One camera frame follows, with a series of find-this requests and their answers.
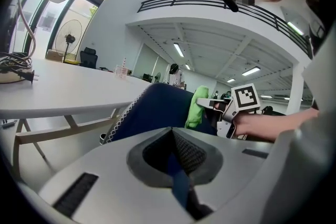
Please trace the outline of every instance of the fan stand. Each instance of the fan stand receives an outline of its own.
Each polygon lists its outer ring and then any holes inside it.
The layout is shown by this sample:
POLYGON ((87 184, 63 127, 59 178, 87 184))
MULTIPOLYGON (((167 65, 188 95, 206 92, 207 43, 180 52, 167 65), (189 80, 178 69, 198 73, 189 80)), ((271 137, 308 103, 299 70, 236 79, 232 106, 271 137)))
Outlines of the fan stand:
POLYGON ((65 40, 66 40, 66 43, 67 43, 67 48, 66 48, 65 53, 64 53, 63 63, 65 62, 65 58, 67 56, 69 45, 74 43, 76 39, 75 39, 74 36, 69 34, 65 37, 65 40))

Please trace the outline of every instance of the ceiling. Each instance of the ceiling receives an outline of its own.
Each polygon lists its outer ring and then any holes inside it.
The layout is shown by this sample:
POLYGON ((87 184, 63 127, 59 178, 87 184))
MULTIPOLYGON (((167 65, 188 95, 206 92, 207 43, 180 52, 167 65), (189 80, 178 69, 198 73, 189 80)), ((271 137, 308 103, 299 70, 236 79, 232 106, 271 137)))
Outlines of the ceiling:
MULTIPOLYGON (((188 64, 193 71, 215 78, 231 87, 254 83, 259 94, 267 94, 284 101, 290 96, 292 63, 267 44, 213 26, 191 23, 156 23, 138 28, 160 47, 165 58, 182 68, 188 64), (173 44, 181 47, 182 58, 173 44), (258 66, 259 72, 242 76, 258 66)), ((303 99, 311 102, 312 95, 305 85, 303 99)))

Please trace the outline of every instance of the black office chair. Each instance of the black office chair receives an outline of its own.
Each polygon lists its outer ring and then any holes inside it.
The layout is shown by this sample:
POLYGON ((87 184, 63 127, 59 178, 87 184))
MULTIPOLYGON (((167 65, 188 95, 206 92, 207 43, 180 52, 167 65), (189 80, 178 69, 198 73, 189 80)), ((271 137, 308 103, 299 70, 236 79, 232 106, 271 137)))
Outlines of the black office chair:
POLYGON ((96 55, 96 50, 86 47, 84 51, 80 52, 80 66, 96 69, 96 64, 98 60, 98 55, 96 55))

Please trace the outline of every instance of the navy blue cloth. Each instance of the navy blue cloth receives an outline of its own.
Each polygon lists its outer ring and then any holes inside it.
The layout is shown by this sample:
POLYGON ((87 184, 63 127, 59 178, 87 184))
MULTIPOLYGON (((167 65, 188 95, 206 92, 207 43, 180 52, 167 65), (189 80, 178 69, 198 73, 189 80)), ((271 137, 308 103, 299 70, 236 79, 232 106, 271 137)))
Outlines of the navy blue cloth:
POLYGON ((173 178, 172 193, 180 205, 187 207, 190 179, 174 154, 168 158, 166 173, 173 178))
MULTIPOLYGON (((133 109, 119 126, 112 141, 164 127, 184 127, 193 94, 165 83, 147 88, 133 109)), ((204 117, 192 130, 217 135, 204 117)))

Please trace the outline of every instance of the white shirt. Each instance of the white shirt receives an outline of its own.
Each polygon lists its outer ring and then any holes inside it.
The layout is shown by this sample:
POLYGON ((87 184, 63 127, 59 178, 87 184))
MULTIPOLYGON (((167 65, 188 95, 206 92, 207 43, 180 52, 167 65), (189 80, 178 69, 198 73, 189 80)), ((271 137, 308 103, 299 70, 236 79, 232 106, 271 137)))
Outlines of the white shirt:
POLYGON ((182 71, 179 69, 175 74, 169 74, 169 81, 170 85, 180 85, 181 81, 184 81, 182 78, 182 71))

